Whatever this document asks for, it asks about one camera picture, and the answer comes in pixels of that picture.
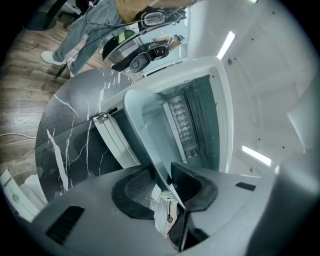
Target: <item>marble table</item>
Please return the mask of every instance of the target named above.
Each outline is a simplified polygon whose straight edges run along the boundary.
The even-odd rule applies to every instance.
[[[92,69],[68,80],[41,118],[35,148],[39,181],[48,202],[90,177],[122,169],[102,140],[93,117],[134,82],[110,69]]]

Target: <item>brown shirt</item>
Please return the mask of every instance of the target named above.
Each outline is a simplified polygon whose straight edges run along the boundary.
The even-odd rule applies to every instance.
[[[115,6],[121,18],[133,22],[136,15],[150,5],[153,0],[115,0]],[[160,0],[154,8],[180,8],[190,5],[193,0]]]

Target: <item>gray pants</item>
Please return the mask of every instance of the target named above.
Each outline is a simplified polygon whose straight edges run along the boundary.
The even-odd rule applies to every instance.
[[[85,19],[80,17],[72,24],[71,31],[66,39],[53,54],[55,61],[63,62],[66,55],[81,42],[85,34],[88,34],[84,47],[70,66],[71,72],[75,75],[87,63],[104,39],[110,33],[118,31],[118,28],[112,26],[96,24],[124,23],[117,11],[115,0],[101,0],[96,7],[87,13]]]

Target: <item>recessed ceiling fixture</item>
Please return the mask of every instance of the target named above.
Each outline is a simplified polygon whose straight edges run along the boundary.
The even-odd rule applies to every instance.
[[[263,154],[260,154],[246,146],[242,146],[242,151],[246,152],[247,154],[249,154],[250,156],[260,160],[261,162],[263,162],[264,164],[266,164],[267,166],[271,166],[271,162],[272,160],[266,156],[264,156]]]
[[[231,44],[233,43],[233,41],[235,40],[236,35],[234,33],[232,33],[231,31],[229,32],[228,36],[226,37],[221,50],[219,51],[217,58],[222,60],[223,57],[225,56],[226,52],[228,51],[229,47],[231,46]]]

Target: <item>wooden floor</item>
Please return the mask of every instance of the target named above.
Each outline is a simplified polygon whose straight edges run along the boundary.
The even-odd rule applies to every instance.
[[[54,79],[59,66],[41,60],[41,53],[57,49],[70,31],[63,25],[58,19],[51,30],[24,29],[13,42],[0,68],[0,135],[37,136],[46,105],[70,78],[66,69],[61,77]],[[84,40],[69,56],[73,57],[83,45]],[[101,55],[96,52],[83,70],[105,67]],[[0,175],[9,169],[17,182],[23,183],[26,177],[35,174],[35,143],[35,139],[22,136],[0,136]]]

